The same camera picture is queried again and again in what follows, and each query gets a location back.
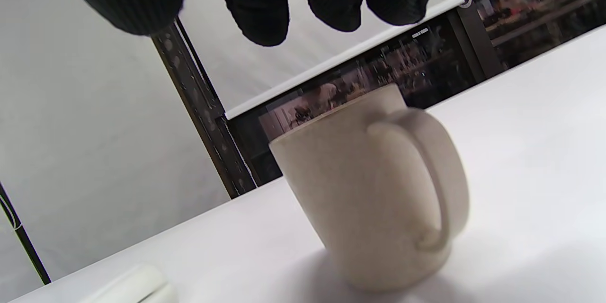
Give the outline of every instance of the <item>metal frame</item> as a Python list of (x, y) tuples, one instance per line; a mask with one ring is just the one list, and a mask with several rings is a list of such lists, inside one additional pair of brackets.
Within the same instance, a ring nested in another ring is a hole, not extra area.
[(465, 61), (469, 65), (470, 70), (472, 71), (472, 76), (477, 83), (481, 83), (485, 81), (488, 77), (486, 76), (486, 72), (481, 65), (481, 62), (478, 60), (478, 56), (476, 54), (475, 49), (473, 48), (473, 43), (469, 39), (465, 28), (463, 26), (463, 22), (461, 21), (461, 17), (458, 13), (458, 10), (450, 10), (446, 12), (446, 18), (448, 18), (448, 22), (455, 32), (454, 35), (463, 51), (463, 56), (465, 57)]
[(475, 3), (469, 8), (457, 8), (459, 22), (453, 23), (457, 38), (461, 46), (468, 44), (468, 48), (473, 50), (473, 55), (466, 55), (468, 59), (475, 59), (482, 68), (485, 78), (492, 78), (505, 69), (501, 65), (496, 50), (490, 41), (489, 34), (486, 33), (482, 19), (478, 14), (478, 7)]
[(194, 126), (233, 199), (256, 188), (227, 128), (225, 111), (177, 18), (151, 38)]

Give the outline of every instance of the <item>white object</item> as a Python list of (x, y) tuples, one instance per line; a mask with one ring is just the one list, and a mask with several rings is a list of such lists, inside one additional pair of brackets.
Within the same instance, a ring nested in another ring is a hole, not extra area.
[(442, 270), (406, 293), (345, 285), (279, 179), (15, 303), (77, 302), (141, 262), (182, 303), (603, 303), (605, 42), (594, 31), (429, 109), (461, 155), (471, 215)]
[(270, 149), (331, 259), (358, 288), (394, 290), (428, 277), (467, 221), (455, 146), (435, 118), (406, 107), (397, 85), (297, 126)]
[(83, 0), (0, 4), (0, 181), (52, 280), (229, 200), (149, 38)]
[(124, 273), (81, 303), (177, 303), (176, 290), (153, 266)]
[[(429, 0), (426, 20), (462, 3)], [(185, 0), (180, 20), (228, 119), (415, 26), (392, 27), (363, 3), (360, 28), (342, 33), (317, 19), (307, 0), (288, 0), (288, 7), (286, 41), (266, 48), (242, 35), (224, 0)]]

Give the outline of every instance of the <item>white tabletop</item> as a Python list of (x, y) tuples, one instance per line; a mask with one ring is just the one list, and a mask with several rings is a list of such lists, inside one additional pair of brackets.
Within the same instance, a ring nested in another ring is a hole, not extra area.
[(431, 108), (472, 214), (446, 266), (407, 293), (350, 290), (280, 179), (15, 302), (77, 302), (145, 262), (182, 303), (603, 303), (604, 46), (601, 29)]

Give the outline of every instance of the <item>beige mug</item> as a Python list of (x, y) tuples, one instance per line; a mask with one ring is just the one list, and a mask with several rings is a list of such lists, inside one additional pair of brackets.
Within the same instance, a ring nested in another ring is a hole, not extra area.
[(439, 270), (469, 214), (446, 129), (388, 85), (270, 143), (333, 262), (357, 288), (406, 288)]

